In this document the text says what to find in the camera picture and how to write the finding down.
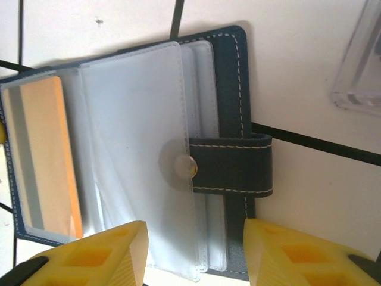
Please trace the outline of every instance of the card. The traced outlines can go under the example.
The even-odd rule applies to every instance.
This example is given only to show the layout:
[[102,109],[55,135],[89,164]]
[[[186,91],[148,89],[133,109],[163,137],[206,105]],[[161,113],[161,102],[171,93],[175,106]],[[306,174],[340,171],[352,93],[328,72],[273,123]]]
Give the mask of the card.
[[60,78],[6,89],[3,103],[26,226],[81,238],[82,220]]

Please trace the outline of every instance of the leather strap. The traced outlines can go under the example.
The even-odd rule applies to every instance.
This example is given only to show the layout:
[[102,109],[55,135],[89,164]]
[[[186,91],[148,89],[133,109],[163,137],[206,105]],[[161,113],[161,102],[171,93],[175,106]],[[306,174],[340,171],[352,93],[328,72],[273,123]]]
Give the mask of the leather strap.
[[273,193],[271,137],[253,134],[251,139],[189,139],[190,155],[198,172],[194,192],[217,195]]

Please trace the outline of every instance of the clear acrylic block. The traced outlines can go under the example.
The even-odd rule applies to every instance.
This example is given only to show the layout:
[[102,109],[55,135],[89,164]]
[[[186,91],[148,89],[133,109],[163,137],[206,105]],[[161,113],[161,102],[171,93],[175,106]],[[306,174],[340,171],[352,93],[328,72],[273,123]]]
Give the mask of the clear acrylic block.
[[367,0],[332,92],[341,108],[381,116],[381,0]]

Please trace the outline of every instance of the leather wallet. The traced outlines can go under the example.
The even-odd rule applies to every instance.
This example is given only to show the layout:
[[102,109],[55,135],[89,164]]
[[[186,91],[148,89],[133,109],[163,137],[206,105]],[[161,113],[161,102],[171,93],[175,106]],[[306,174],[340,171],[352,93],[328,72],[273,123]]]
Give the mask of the leather wallet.
[[[8,134],[18,126],[7,124],[4,91],[51,77],[63,89],[84,236],[145,220],[150,266],[193,281],[203,272],[248,280],[243,224],[255,217],[254,198],[273,187],[271,137],[251,133],[244,30],[229,26],[4,79]],[[53,246],[75,240],[28,223],[11,137],[5,151],[17,237]]]

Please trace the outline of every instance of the snap button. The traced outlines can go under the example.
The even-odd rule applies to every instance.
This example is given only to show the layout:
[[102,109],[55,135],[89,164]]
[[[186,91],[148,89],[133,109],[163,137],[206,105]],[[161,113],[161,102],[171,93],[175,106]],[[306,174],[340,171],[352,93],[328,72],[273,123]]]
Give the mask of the snap button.
[[190,155],[179,155],[174,162],[176,174],[182,179],[191,179],[198,171],[197,162]]

